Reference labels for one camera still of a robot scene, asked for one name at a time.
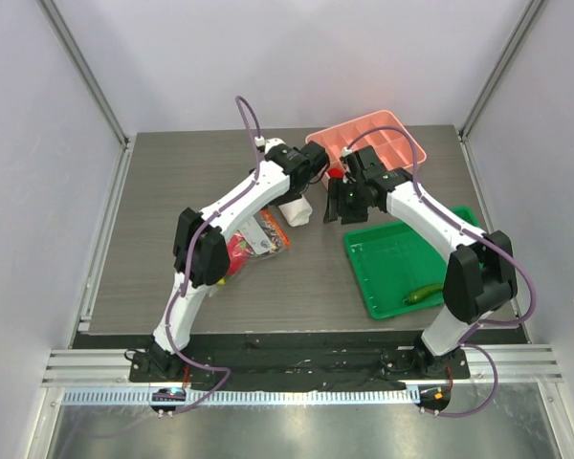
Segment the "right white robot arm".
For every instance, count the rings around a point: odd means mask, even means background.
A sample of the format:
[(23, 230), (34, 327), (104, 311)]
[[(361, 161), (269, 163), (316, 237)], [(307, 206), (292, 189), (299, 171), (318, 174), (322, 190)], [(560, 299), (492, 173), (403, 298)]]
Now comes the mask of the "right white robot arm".
[(377, 208), (415, 230), (446, 264), (444, 305), (412, 350), (416, 372), (435, 377), (475, 325), (517, 294), (512, 242), (500, 230), (488, 233), (457, 217), (423, 189), (415, 172), (387, 169), (371, 146), (345, 148), (341, 162), (343, 177), (328, 181), (325, 222), (361, 223)]

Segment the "green fake chili pepper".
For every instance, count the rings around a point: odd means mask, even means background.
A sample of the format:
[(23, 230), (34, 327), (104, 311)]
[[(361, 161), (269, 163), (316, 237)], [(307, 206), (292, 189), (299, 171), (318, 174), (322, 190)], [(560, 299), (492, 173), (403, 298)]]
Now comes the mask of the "green fake chili pepper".
[(419, 304), (425, 301), (428, 297), (442, 293), (444, 289), (443, 283), (434, 283), (408, 293), (403, 302), (407, 305)]

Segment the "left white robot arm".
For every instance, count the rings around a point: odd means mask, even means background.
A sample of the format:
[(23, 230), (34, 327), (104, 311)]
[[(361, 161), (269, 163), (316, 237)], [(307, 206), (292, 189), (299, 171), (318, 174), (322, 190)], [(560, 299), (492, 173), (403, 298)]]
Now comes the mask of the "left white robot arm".
[(124, 353), (132, 382), (172, 382), (184, 374), (181, 353), (202, 302), (228, 273), (233, 235), (263, 208), (299, 199), (329, 166), (328, 154), (316, 142), (297, 149), (269, 139), (256, 149), (255, 158), (252, 172), (225, 196), (179, 215), (172, 249), (174, 283), (165, 312), (143, 349)]

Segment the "clear orange zip top bag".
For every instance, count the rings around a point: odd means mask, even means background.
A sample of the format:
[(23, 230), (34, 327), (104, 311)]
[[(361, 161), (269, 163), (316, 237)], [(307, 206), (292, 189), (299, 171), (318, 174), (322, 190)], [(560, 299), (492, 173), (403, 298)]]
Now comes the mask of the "clear orange zip top bag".
[(235, 276), (238, 276), (247, 265), (279, 254), (290, 247), (290, 240), (278, 224), (273, 214), (267, 210), (261, 210), (247, 220), (234, 234), (241, 233), (253, 249), (251, 258), (236, 275), (224, 275), (216, 284), (224, 286)]

